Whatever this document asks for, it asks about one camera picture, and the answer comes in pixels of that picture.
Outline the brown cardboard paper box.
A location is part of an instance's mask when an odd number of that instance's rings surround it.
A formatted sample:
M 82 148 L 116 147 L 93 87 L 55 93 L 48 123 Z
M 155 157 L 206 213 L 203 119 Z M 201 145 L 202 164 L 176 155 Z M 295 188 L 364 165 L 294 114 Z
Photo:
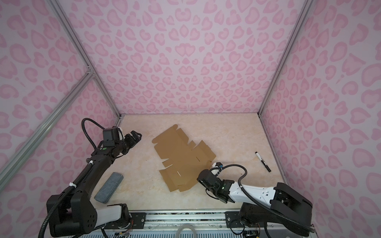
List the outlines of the brown cardboard paper box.
M 152 143 L 163 160 L 165 168 L 159 172 L 171 192 L 191 189 L 197 184 L 199 174 L 210 168 L 216 158 L 216 154 L 203 140 L 195 144 L 178 125 L 155 137 Z

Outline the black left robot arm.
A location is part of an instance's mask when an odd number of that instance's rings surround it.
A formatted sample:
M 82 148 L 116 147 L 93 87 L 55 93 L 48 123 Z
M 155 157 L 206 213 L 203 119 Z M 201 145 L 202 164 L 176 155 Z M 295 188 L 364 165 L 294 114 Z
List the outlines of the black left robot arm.
M 54 238 L 80 236 L 105 224 L 90 201 L 91 194 L 114 161 L 126 155 L 142 139 L 142 134 L 135 131 L 126 135 L 120 132 L 117 127 L 105 129 L 103 140 L 95 147 L 82 172 L 61 194 L 48 199 L 48 214 L 40 228 L 40 238 L 46 230 Z

